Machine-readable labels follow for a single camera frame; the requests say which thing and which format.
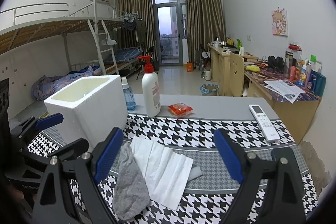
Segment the white cloth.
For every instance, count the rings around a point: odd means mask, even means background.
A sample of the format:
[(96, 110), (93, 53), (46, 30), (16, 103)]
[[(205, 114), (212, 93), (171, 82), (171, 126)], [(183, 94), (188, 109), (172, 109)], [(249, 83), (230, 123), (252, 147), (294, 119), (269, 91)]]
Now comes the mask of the white cloth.
[(130, 147), (145, 179), (150, 199), (177, 210), (193, 167), (193, 159), (156, 141), (136, 136)]

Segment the blue plaid quilt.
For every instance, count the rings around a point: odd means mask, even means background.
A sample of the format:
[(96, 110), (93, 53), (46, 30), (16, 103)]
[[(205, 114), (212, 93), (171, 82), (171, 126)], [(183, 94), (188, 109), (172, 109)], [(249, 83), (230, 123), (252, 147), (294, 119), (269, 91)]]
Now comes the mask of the blue plaid quilt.
[(43, 101), (52, 94), (58, 92), (60, 89), (69, 85), (70, 83), (87, 76), (100, 76), (102, 70), (99, 66), (88, 66), (80, 71), (71, 71), (63, 76), (42, 76), (31, 87), (31, 96), (37, 101)]

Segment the white remote control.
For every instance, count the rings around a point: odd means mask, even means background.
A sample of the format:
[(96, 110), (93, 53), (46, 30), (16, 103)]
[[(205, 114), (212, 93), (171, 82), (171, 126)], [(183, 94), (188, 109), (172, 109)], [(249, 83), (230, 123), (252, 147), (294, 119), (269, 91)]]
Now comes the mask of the white remote control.
[(272, 125), (272, 122), (260, 107), (260, 105), (249, 105), (249, 109), (257, 121), (261, 131), (268, 142), (279, 141), (280, 136)]

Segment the small grey cloth piece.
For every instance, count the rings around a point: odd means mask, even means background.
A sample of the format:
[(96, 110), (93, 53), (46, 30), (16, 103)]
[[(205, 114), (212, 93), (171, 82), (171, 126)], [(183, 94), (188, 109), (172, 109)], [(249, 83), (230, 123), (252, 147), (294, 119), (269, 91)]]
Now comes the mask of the small grey cloth piece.
[(187, 181), (192, 181), (200, 176), (202, 176), (203, 173), (201, 171), (201, 168), (199, 166), (196, 166), (196, 167), (193, 167), (191, 170), (190, 170), (190, 174), (189, 174), (189, 177), (187, 179)]

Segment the white foam box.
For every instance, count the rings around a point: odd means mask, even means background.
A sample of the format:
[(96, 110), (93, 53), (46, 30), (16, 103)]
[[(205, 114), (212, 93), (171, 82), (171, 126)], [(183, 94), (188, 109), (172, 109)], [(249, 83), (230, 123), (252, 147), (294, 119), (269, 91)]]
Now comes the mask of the white foam box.
[(84, 138), (89, 143), (90, 152), (113, 128), (124, 129), (127, 121), (119, 75), (82, 77), (44, 103), (50, 115), (62, 114), (63, 121), (56, 125), (56, 129), (65, 143)]

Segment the blue spray bottle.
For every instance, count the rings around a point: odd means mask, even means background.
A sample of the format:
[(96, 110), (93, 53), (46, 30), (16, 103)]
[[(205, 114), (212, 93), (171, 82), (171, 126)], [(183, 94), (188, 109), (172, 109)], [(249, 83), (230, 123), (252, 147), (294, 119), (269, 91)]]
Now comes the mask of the blue spray bottle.
[(124, 94), (125, 102), (126, 102), (126, 108), (128, 111), (134, 111), (137, 107), (137, 104), (135, 102), (133, 91), (131, 87), (129, 86), (126, 77), (122, 77), (121, 82), (122, 82), (123, 94)]

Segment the white metal bunk bed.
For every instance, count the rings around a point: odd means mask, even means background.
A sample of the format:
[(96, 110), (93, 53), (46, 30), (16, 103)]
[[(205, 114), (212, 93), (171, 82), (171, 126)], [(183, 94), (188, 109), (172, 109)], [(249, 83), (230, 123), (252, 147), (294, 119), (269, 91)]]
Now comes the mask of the white metal bunk bed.
[(22, 5), (1, 12), (1, 77), (10, 79), (9, 117), (33, 106), (32, 85), (42, 76), (63, 76), (88, 66), (124, 74), (135, 60), (121, 51), (143, 50), (115, 5), (90, 0), (71, 11), (64, 2)]

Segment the printed paper sheets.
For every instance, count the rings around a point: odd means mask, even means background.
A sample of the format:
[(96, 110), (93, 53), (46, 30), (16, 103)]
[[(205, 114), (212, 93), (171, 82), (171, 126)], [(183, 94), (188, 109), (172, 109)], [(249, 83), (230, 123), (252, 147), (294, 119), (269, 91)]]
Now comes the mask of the printed paper sheets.
[(305, 93), (304, 90), (291, 83), (290, 81), (272, 80), (264, 81), (265, 88), (279, 94), (290, 103), (294, 103), (300, 94)]

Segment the blue waste basket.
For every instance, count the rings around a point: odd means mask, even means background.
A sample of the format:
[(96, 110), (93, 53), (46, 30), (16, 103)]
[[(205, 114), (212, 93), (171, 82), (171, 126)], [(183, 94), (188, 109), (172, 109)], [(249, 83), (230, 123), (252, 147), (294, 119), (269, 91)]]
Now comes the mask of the blue waste basket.
[(200, 86), (199, 90), (203, 96), (217, 96), (219, 86), (213, 83), (205, 83)]

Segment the red snack packet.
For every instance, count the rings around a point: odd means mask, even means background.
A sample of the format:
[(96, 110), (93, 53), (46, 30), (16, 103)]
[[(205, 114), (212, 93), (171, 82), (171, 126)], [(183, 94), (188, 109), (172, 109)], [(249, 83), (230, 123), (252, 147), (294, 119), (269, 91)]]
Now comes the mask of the red snack packet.
[(184, 103), (175, 103), (173, 105), (168, 106), (168, 110), (172, 116), (175, 118), (182, 118), (188, 116), (193, 112), (193, 108), (187, 106)]

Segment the white red pump bottle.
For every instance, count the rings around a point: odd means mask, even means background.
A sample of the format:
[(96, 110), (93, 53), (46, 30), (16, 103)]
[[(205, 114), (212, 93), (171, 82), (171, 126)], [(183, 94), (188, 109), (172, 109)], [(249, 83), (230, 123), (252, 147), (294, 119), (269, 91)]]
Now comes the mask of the white red pump bottle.
[(153, 118), (161, 111), (161, 99), (158, 76), (151, 64), (145, 66), (141, 84), (146, 114), (149, 118)]

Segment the wooden desk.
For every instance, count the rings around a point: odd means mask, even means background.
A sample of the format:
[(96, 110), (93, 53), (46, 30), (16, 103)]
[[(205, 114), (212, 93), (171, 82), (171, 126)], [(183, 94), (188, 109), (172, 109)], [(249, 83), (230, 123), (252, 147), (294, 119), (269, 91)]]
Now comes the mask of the wooden desk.
[[(231, 55), (224, 53), (221, 48), (207, 46), (211, 55), (211, 76), (213, 81), (219, 85), (218, 94), (220, 96), (232, 96), (232, 88), (238, 83), (232, 84), (230, 81)], [(266, 81), (286, 80), (286, 78), (276, 72), (261, 68), (260, 72), (244, 72), (244, 79), (248, 81), (248, 97), (264, 98), (270, 107), (276, 112), (298, 144), (306, 135), (314, 115), (319, 107), (321, 98), (311, 91), (303, 88), (294, 103), (290, 103), (286, 98), (280, 96), (266, 88)]]

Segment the white jug on floor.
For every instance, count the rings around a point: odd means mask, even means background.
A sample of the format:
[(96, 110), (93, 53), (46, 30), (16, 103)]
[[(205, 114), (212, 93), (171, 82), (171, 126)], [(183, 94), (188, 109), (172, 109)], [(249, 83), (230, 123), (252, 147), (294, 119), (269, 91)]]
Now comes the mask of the white jug on floor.
[(206, 81), (210, 81), (211, 80), (211, 71), (210, 70), (205, 70), (204, 71), (204, 77)]

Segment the wooden smiley chair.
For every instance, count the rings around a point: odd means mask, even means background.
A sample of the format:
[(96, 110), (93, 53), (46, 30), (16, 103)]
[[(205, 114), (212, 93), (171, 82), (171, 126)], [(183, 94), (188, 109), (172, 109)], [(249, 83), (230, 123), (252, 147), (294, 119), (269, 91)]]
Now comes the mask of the wooden smiley chair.
[(234, 97), (241, 97), (244, 89), (244, 59), (231, 53), (230, 59), (230, 92)]

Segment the orange bag on floor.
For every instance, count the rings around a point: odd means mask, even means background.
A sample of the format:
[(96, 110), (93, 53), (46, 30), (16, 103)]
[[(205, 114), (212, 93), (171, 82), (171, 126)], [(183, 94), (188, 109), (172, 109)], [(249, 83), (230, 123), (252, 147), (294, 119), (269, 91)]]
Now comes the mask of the orange bag on floor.
[(186, 70), (187, 70), (187, 72), (193, 72), (193, 70), (194, 70), (194, 65), (193, 65), (192, 62), (188, 62), (188, 63), (186, 64)]

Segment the green pitcher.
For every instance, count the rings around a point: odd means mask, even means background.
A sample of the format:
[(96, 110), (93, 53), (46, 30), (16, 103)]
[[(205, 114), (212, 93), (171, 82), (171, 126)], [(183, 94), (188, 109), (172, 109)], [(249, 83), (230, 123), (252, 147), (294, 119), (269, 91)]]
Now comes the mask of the green pitcher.
[(237, 39), (237, 49), (240, 50), (240, 48), (242, 47), (242, 42), (240, 39)]

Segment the black folding chair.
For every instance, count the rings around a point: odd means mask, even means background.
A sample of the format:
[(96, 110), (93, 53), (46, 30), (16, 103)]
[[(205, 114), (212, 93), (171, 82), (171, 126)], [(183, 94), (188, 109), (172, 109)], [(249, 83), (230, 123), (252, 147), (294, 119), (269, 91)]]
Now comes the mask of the black folding chair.
[(139, 78), (140, 73), (145, 71), (145, 66), (149, 64), (151, 64), (151, 66), (153, 67), (153, 71), (155, 73), (158, 73), (158, 65), (153, 57), (154, 53), (155, 53), (155, 46), (151, 46), (143, 56), (137, 57), (137, 60), (139, 62), (136, 68), (136, 70), (138, 71), (136, 80)]

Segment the right brown curtain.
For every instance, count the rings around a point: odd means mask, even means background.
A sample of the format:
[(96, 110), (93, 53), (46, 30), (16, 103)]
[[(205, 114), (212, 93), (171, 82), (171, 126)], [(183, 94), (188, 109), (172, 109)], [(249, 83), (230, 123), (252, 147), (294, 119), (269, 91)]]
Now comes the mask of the right brown curtain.
[(189, 62), (195, 63), (195, 52), (214, 38), (226, 38), (222, 0), (186, 0)]

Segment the brown curtain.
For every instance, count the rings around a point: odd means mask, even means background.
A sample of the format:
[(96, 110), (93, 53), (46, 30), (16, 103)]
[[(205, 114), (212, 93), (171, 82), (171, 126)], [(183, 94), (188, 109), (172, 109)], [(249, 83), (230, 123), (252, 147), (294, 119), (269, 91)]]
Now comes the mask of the brown curtain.
[(189, 62), (195, 63), (195, 52), (214, 38), (226, 38), (222, 0), (186, 0)]
[(116, 0), (117, 16), (132, 32), (130, 43), (139, 42), (143, 51), (156, 47), (153, 0)]

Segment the anime girl poster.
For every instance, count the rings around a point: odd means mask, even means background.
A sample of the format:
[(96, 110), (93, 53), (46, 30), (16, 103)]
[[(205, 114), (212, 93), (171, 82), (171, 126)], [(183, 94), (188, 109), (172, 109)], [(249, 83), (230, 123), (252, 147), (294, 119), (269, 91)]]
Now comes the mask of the anime girl poster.
[(287, 10), (279, 7), (272, 11), (272, 34), (277, 36), (288, 36)]

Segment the left brown curtain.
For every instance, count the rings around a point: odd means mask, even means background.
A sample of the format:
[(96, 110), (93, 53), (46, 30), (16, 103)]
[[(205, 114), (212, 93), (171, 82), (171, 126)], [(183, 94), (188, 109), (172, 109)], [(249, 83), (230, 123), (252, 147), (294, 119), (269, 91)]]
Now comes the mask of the left brown curtain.
[(132, 32), (130, 43), (139, 42), (143, 51), (156, 47), (153, 0), (116, 0), (117, 16)]

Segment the glass balcony door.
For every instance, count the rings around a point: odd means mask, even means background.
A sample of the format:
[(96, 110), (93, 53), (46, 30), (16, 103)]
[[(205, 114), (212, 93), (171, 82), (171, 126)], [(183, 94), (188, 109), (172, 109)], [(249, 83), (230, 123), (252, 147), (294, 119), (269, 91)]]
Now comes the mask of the glass balcony door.
[(159, 65), (182, 65), (186, 0), (152, 0), (152, 4)]

